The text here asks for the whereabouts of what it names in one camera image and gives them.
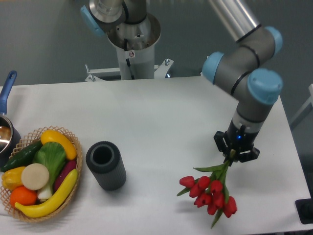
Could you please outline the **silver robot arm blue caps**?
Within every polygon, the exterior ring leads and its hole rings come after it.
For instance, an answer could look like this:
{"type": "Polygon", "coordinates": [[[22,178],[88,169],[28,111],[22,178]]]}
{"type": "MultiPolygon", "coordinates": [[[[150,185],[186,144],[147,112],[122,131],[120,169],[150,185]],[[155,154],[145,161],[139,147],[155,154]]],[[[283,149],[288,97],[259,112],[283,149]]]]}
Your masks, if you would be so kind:
{"type": "MultiPolygon", "coordinates": [[[[258,158],[254,140],[283,87],[281,77],[262,64],[283,45],[281,33],[263,27],[243,0],[212,0],[211,6],[238,44],[231,54],[214,52],[201,73],[212,84],[238,100],[225,132],[214,140],[227,162],[258,158]]],[[[158,20],[147,12],[144,0],[91,0],[80,10],[88,28],[106,35],[116,48],[121,79],[156,78],[155,44],[160,38],[158,20]]]]}

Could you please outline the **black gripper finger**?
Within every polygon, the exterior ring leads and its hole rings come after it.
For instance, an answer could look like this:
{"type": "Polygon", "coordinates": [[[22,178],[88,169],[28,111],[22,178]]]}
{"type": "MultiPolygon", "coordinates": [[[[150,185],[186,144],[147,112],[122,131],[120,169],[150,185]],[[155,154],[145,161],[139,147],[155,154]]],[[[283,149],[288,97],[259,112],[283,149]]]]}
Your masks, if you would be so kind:
{"type": "Polygon", "coordinates": [[[227,145],[226,140],[224,138],[225,133],[222,131],[217,131],[213,137],[216,146],[218,150],[223,154],[224,161],[223,163],[226,163],[227,160],[229,160],[231,148],[227,145]]]}
{"type": "Polygon", "coordinates": [[[249,161],[253,161],[256,160],[259,157],[260,154],[260,150],[253,147],[251,150],[248,150],[246,152],[237,152],[236,150],[232,149],[230,151],[230,155],[229,155],[229,165],[232,166],[233,163],[237,163],[237,162],[241,162],[241,163],[245,163],[245,162],[249,162],[249,161]]]}

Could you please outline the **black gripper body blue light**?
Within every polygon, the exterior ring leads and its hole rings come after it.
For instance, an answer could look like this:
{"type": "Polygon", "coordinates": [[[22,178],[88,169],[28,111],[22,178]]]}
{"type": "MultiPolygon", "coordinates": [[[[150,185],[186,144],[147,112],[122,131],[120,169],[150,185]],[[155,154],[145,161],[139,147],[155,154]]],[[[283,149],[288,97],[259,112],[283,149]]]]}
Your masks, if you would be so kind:
{"type": "Polygon", "coordinates": [[[256,139],[259,131],[248,132],[246,125],[240,125],[237,127],[233,121],[231,121],[227,131],[224,133],[224,141],[226,144],[226,153],[230,153],[233,149],[238,153],[250,151],[254,146],[254,140],[256,139]]]}

